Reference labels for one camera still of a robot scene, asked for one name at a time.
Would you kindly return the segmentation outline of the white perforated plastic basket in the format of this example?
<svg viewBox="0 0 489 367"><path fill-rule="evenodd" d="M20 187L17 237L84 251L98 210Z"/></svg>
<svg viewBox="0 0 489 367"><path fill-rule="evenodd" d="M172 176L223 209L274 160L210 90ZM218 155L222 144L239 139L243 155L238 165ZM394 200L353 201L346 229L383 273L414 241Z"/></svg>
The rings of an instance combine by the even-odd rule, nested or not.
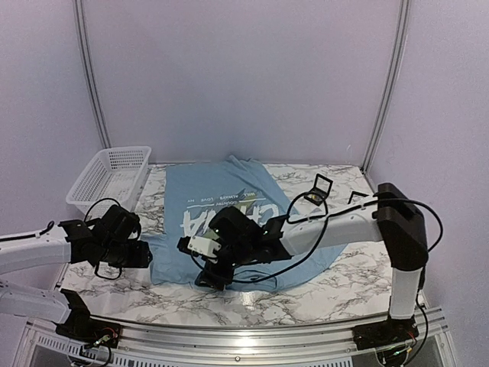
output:
<svg viewBox="0 0 489 367"><path fill-rule="evenodd" d="M151 148L127 146L99 151L66 195L66 203L90 216L102 216L116 203L132 211L148 171Z"/></svg>

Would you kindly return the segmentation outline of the light blue printed t-shirt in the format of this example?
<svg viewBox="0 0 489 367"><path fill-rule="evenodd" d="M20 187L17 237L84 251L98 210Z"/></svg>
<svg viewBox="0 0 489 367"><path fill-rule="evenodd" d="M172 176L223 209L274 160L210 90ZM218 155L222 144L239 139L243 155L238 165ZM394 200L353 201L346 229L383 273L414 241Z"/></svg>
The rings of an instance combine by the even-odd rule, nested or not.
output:
<svg viewBox="0 0 489 367"><path fill-rule="evenodd" d="M213 226L223 222L233 236L257 229L286 213L290 201L258 161L233 156L218 163L181 164L166 169L163 235L151 237L151 282L154 285L194 283L200 271L195 255L177 249L182 237L215 239ZM284 291L300 286L329 268L344 246L319 248L304 264L293 259L269 265L238 267L233 291Z"/></svg>

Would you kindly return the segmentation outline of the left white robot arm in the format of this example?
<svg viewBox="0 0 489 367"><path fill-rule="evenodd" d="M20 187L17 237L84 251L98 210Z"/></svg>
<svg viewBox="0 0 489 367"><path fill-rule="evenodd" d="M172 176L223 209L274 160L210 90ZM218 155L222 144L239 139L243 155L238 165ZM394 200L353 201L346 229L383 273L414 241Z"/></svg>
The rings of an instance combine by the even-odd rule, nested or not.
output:
<svg viewBox="0 0 489 367"><path fill-rule="evenodd" d="M116 269L148 268L152 254L140 235L139 217L115 204L100 218L51 222L39 232L3 236L1 273L82 262L93 267L106 263ZM1 312L50 321L81 340L93 338L97 330L88 307L75 291L47 291L3 281Z"/></svg>

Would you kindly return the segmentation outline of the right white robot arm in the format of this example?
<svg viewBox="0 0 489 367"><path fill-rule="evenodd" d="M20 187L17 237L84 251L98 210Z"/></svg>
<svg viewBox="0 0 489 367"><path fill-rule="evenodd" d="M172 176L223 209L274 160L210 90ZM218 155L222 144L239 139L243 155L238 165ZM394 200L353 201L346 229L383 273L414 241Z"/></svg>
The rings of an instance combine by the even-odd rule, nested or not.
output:
<svg viewBox="0 0 489 367"><path fill-rule="evenodd" d="M408 330L421 289L429 254L440 243L428 243L424 212L441 225L438 213L428 204L407 198L395 185L382 183L377 192L356 203L321 214L270 218L263 226L234 206L218 212L209 225L213 237L191 236L184 248L193 261L202 258L204 285L223 289L237 282L241 266L292 260L285 268L257 278L278 278L308 261L318 250L357 242L381 242L392 268L389 317L378 327L387 343Z"/></svg>

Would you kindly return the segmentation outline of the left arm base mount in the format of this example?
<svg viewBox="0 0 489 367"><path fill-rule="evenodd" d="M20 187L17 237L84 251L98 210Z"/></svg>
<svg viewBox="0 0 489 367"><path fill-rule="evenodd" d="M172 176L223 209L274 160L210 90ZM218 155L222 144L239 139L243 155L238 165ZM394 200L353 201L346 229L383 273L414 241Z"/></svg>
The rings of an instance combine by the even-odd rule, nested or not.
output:
<svg viewBox="0 0 489 367"><path fill-rule="evenodd" d="M96 320L83 299L71 290L62 289L60 293L68 302L68 317L63 323L55 323L56 333L94 346L97 340L108 336L102 342L110 348L116 348L121 334L121 325L105 320Z"/></svg>

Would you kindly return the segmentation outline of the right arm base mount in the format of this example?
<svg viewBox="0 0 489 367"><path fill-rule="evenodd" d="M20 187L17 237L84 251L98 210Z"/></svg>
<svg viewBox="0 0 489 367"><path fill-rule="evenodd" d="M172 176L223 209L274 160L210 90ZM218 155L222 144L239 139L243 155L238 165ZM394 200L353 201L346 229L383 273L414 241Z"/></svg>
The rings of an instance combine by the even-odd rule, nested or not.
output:
<svg viewBox="0 0 489 367"><path fill-rule="evenodd" d="M383 321L354 326L352 334L357 349L365 350L414 340L419 331L414 317L398 320L388 316Z"/></svg>

